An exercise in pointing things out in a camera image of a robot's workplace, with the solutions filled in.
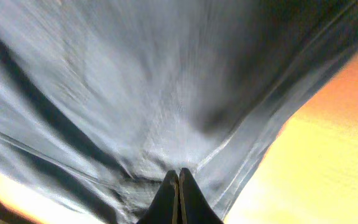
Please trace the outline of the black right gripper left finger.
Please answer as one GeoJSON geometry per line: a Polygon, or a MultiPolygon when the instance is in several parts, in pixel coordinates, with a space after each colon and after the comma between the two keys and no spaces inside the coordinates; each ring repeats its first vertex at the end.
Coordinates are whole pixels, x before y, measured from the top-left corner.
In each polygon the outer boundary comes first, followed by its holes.
{"type": "Polygon", "coordinates": [[[179,205],[178,176],[174,170],[167,172],[150,207],[137,224],[177,224],[179,205]]]}

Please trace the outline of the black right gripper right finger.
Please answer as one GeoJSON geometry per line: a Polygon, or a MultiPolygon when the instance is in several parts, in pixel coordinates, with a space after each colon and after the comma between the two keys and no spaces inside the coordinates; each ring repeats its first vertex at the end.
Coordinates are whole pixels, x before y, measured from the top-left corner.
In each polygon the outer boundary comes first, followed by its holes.
{"type": "Polygon", "coordinates": [[[183,224],[223,224],[202,194],[187,168],[179,176],[181,219],[183,224]]]}

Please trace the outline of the dark navy shorts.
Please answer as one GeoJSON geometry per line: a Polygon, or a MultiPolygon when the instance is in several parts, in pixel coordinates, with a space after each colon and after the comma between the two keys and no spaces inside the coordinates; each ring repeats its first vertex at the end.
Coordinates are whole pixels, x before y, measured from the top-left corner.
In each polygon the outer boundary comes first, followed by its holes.
{"type": "Polygon", "coordinates": [[[0,0],[0,173],[134,223],[186,167],[225,217],[358,50],[358,1],[0,0]]]}

